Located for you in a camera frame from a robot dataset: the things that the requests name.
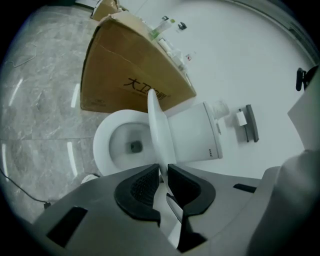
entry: black hook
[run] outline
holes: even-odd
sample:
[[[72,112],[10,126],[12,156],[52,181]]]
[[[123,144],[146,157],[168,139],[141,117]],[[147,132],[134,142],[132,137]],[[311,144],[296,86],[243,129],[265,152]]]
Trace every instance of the black hook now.
[[[186,24],[184,24],[183,22],[180,22],[180,23],[181,23],[181,25],[178,24],[179,29],[185,30],[187,28]]]

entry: toilet seat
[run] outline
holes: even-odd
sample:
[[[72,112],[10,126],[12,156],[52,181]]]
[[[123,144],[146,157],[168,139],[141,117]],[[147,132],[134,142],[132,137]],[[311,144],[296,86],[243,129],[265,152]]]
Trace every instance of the toilet seat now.
[[[95,132],[93,138],[93,157],[98,169],[104,176],[123,171],[111,159],[109,142],[114,131],[119,126],[127,123],[138,123],[149,126],[148,114],[130,109],[119,110],[107,116]]]

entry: toilet paper holder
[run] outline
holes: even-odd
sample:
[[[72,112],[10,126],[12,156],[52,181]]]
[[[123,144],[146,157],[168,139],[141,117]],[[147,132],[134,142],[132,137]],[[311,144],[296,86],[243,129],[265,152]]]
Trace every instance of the toilet paper holder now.
[[[248,130],[247,130],[247,128],[249,127],[253,135],[253,141],[256,143],[259,140],[256,118],[255,118],[251,104],[246,105],[245,108],[246,108],[246,115],[241,110],[241,108],[239,108],[239,112],[236,113],[237,123],[239,126],[244,127],[246,142],[249,142]]]

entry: chinese characters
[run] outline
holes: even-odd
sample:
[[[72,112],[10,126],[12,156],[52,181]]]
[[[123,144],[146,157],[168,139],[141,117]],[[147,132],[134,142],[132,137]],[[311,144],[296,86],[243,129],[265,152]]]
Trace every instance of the chinese characters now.
[[[129,80],[130,80],[130,82],[125,83],[123,86],[132,86],[132,88],[135,91],[141,92],[143,94],[146,94],[150,89],[152,89],[152,87],[150,85],[146,84],[145,82],[140,83],[137,79],[132,79],[132,78],[129,78]],[[162,99],[167,97],[167,95],[165,95],[163,92],[159,92],[156,89],[154,89],[154,91],[155,91],[156,97],[158,98],[159,101],[161,101]]]

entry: black rubber pad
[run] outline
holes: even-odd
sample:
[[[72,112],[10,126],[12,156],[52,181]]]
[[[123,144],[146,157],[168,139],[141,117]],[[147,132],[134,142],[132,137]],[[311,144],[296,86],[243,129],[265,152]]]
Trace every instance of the black rubber pad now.
[[[160,225],[160,212],[152,208],[158,187],[159,164],[148,165],[143,171],[119,183],[114,198],[119,207],[133,219],[153,221]]]
[[[168,164],[168,185],[186,217],[203,214],[216,197],[211,183],[174,164]]]

